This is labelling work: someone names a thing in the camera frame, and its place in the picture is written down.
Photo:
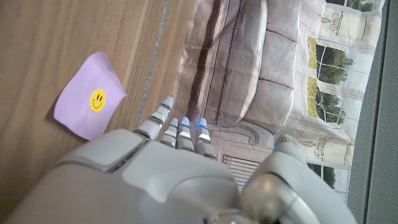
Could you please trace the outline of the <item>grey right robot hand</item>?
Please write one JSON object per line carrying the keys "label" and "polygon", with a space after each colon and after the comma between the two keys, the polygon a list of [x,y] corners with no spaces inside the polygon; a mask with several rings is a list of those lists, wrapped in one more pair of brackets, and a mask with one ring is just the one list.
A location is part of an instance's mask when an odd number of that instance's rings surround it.
{"label": "grey right robot hand", "polygon": [[296,140],[280,135],[239,187],[216,159],[205,119],[169,119],[171,97],[135,130],[117,129],[61,158],[8,223],[354,223],[310,170]]}

